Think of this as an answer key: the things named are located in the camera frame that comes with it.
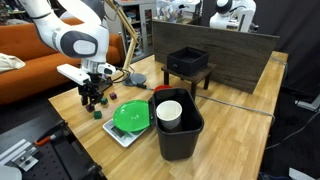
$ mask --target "white cloth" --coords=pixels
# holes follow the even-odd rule
[[[15,56],[0,53],[0,73],[12,69],[20,69],[25,65],[25,62]]]

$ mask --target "wooden partition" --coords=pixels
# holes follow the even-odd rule
[[[155,60],[184,47],[209,53],[211,79],[253,93],[279,37],[153,20]]]

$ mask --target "white robot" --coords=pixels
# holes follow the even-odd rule
[[[76,82],[82,105],[89,112],[100,102],[101,74],[113,75],[117,70],[106,63],[109,47],[109,31],[101,25],[101,19],[80,0],[60,0],[59,3],[73,16],[82,20],[80,25],[68,25],[61,21],[51,9],[47,0],[19,0],[33,20],[40,39],[49,47],[71,57],[81,58],[81,68],[64,64],[57,70]]]
[[[215,10],[217,13],[210,18],[211,28],[241,32],[257,29],[257,26],[252,25],[256,11],[253,0],[217,0]]]

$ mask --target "orange couch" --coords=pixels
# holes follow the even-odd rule
[[[76,18],[64,20],[80,24]],[[72,59],[41,42],[33,23],[0,26],[0,52],[23,60],[21,69],[0,73],[0,105],[8,104],[70,81],[57,71],[61,64],[79,67],[80,59]],[[110,34],[107,62],[122,66],[125,55],[121,36]]]

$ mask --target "floor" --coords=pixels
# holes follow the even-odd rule
[[[42,113],[55,113],[48,98],[74,87],[75,84],[67,83],[18,103],[0,106],[0,133]],[[309,121],[315,112],[297,107],[295,100],[311,102],[313,99],[281,89],[275,112],[276,121],[270,130],[267,147],[306,127],[280,145],[265,151],[259,179],[289,179],[289,167],[315,179],[320,177],[320,115]]]

